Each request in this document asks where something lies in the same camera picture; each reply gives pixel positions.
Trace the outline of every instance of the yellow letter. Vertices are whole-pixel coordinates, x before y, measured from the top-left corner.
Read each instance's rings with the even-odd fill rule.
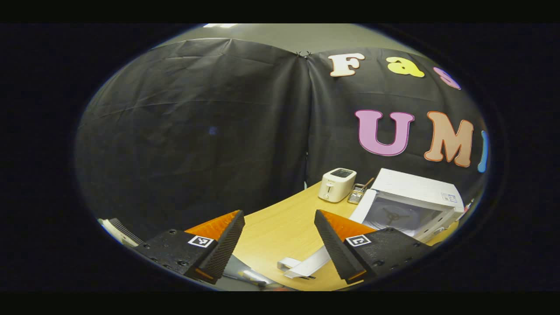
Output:
[[[469,167],[470,151],[473,144],[473,124],[469,121],[461,121],[459,130],[455,134],[449,117],[446,114],[428,112],[428,118],[433,123],[432,147],[428,152],[424,153],[424,158],[435,162],[443,160],[444,156],[441,153],[441,147],[445,145],[445,156],[448,163],[451,162],[457,151],[459,151],[459,155],[455,158],[455,164],[464,168]]]
[[[332,77],[344,77],[354,75],[356,72],[350,70],[348,66],[357,69],[360,67],[360,60],[366,59],[362,54],[344,54],[344,55],[332,55],[329,59],[333,61],[333,71],[330,73]]]
[[[400,57],[389,57],[386,59],[390,62],[387,67],[389,70],[398,73],[400,75],[411,75],[415,77],[423,77],[424,72],[420,71],[418,67],[414,64],[414,62],[400,58]]]

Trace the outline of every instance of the white toaster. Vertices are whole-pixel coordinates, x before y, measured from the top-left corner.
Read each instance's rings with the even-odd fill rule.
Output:
[[[355,180],[356,172],[353,170],[337,168],[326,172],[319,188],[319,198],[339,202],[352,191]]]

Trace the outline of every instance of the orange gripper pad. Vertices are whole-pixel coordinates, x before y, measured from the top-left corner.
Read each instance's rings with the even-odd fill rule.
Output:
[[[341,241],[344,241],[346,238],[356,235],[362,235],[377,231],[370,228],[369,226],[365,226],[350,219],[346,219],[343,216],[339,216],[331,212],[326,212],[324,210],[319,211],[321,211],[321,213],[325,216],[326,220],[329,222],[330,226],[333,227],[334,231]]]
[[[185,230],[185,232],[198,235],[201,237],[207,237],[207,238],[219,240],[220,237],[222,236],[222,233],[226,230],[227,226],[232,222],[232,220],[235,218],[235,215],[238,212],[239,210],[230,212],[226,215],[219,216],[215,219],[206,221],[193,228]]]

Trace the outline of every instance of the wooden table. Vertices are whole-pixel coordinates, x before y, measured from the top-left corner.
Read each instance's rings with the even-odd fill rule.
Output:
[[[321,183],[291,196],[275,205],[245,216],[243,233],[234,250],[234,255],[261,275],[282,285],[302,291],[332,291],[349,285],[338,276],[333,261],[313,274],[315,279],[290,279],[278,269],[277,262],[285,257],[304,261],[323,246],[315,227],[317,209],[350,217],[357,205],[347,202],[326,202],[318,197]],[[447,238],[456,228],[454,222],[428,245]]]

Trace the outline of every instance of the table surface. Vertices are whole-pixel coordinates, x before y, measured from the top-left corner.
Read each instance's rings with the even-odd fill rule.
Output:
[[[277,267],[277,262],[285,257],[304,261],[323,246],[314,224],[317,209],[343,217],[350,217],[356,209],[357,205],[347,202],[347,198],[338,203],[322,200],[318,197],[320,186],[321,182],[245,216],[243,233],[234,250],[235,257],[261,275],[296,290],[332,291],[348,287],[338,276],[332,260],[316,271],[313,274],[315,279],[310,280],[290,279]],[[434,245],[444,240],[457,225],[454,222],[426,244]]]

